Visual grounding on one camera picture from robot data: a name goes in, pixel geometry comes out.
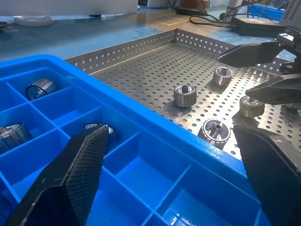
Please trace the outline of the white tape roll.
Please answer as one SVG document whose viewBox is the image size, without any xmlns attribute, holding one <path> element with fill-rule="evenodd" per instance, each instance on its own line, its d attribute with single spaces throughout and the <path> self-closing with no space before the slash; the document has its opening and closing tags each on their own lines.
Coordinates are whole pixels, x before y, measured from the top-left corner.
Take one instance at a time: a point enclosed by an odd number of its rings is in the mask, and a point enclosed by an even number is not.
<svg viewBox="0 0 301 226">
<path fill-rule="evenodd" d="M 52 24 L 50 16 L 13 16 L 14 22 L 21 26 L 44 27 Z"/>
</svg>

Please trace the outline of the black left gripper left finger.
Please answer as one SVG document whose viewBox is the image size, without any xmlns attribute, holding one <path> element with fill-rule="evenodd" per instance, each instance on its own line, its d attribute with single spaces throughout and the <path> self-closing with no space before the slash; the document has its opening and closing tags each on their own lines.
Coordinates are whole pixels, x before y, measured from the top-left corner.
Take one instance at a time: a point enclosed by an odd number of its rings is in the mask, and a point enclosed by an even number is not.
<svg viewBox="0 0 301 226">
<path fill-rule="evenodd" d="M 108 125 L 72 136 L 4 226 L 85 226 L 99 186 L 107 136 Z"/>
</svg>

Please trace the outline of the blue plastic crate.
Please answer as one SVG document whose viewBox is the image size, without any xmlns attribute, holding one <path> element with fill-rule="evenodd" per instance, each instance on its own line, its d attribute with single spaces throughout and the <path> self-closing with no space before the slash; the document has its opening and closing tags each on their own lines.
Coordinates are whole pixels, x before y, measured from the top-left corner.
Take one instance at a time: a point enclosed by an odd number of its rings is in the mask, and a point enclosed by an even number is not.
<svg viewBox="0 0 301 226">
<path fill-rule="evenodd" d="M 248 12 L 255 17 L 267 18 L 266 16 L 268 16 L 270 19 L 275 21 L 279 21 L 285 13 L 284 9 L 265 7 L 265 5 L 255 4 L 255 7 L 256 9 L 254 6 L 250 5 Z"/>
</svg>

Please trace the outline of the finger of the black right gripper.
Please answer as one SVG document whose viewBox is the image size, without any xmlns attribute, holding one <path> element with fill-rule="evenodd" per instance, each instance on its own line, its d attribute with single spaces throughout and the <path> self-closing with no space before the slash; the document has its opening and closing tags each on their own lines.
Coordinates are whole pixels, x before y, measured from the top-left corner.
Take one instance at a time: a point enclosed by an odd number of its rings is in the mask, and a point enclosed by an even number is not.
<svg viewBox="0 0 301 226">
<path fill-rule="evenodd" d="M 269 105 L 301 103 L 301 74 L 277 76 L 246 90 L 246 96 Z"/>
<path fill-rule="evenodd" d="M 217 61 L 235 68 L 270 63 L 284 47 L 278 41 L 237 45 L 221 54 Z"/>
</svg>

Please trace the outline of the large black power adapter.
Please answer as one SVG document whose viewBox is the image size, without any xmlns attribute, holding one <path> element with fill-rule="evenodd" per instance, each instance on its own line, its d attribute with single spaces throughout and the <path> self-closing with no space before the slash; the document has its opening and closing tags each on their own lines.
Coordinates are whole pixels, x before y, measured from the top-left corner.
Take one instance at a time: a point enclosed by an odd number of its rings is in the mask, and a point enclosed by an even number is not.
<svg viewBox="0 0 301 226">
<path fill-rule="evenodd" d="M 278 23 L 253 18 L 232 17 L 232 30 L 241 36 L 258 36 L 276 38 L 286 28 Z"/>
</svg>

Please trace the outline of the perforated metal tray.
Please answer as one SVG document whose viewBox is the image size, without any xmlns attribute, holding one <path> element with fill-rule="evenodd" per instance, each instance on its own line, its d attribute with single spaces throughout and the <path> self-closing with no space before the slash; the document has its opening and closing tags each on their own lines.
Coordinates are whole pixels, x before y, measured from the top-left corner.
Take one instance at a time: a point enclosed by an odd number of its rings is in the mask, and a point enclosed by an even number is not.
<svg viewBox="0 0 301 226">
<path fill-rule="evenodd" d="M 221 150 L 197 136 L 208 119 L 219 119 L 229 129 L 239 123 L 282 135 L 301 152 L 301 111 L 280 105 L 266 105 L 264 114 L 248 119 L 239 114 L 239 100 L 245 91 L 279 75 L 281 59 L 254 67 L 232 68 L 226 87 L 212 81 L 216 59 L 231 45 L 188 31 L 174 29 L 146 38 L 73 56 L 67 62 L 106 83 L 161 116 L 168 129 L 198 150 L 242 169 L 235 136 Z M 174 104 L 174 89 L 190 85 L 197 89 L 191 107 Z"/>
</svg>

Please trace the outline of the blue compartment tray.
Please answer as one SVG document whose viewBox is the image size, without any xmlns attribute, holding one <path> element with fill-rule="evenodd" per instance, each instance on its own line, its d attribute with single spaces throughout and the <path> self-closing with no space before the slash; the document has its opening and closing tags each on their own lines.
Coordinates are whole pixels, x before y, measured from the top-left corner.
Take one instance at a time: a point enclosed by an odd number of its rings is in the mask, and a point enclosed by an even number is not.
<svg viewBox="0 0 301 226">
<path fill-rule="evenodd" d="M 30 101 L 28 85 L 57 85 Z M 241 170 L 198 150 L 151 109 L 51 55 L 0 62 L 0 127 L 33 139 L 0 154 L 0 226 L 82 126 L 117 132 L 85 226 L 271 226 Z"/>
</svg>

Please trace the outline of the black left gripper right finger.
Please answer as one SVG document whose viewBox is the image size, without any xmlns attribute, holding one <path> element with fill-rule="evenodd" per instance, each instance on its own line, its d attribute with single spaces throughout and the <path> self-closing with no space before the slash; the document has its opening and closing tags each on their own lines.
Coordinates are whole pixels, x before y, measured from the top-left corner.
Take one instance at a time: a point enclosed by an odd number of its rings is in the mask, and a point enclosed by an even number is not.
<svg viewBox="0 0 301 226">
<path fill-rule="evenodd" d="M 301 152 L 282 135 L 233 127 L 248 181 L 272 226 L 301 226 Z"/>
</svg>

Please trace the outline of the slim black power adapter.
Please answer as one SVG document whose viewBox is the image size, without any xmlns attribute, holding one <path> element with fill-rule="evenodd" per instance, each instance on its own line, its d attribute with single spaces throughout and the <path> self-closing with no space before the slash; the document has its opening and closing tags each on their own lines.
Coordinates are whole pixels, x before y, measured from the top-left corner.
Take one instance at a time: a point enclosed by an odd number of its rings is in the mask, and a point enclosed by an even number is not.
<svg viewBox="0 0 301 226">
<path fill-rule="evenodd" d="M 191 9 L 191 8 L 176 7 L 175 11 L 177 14 L 184 15 L 184 16 L 207 16 L 206 12 L 199 11 L 196 9 Z"/>
</svg>

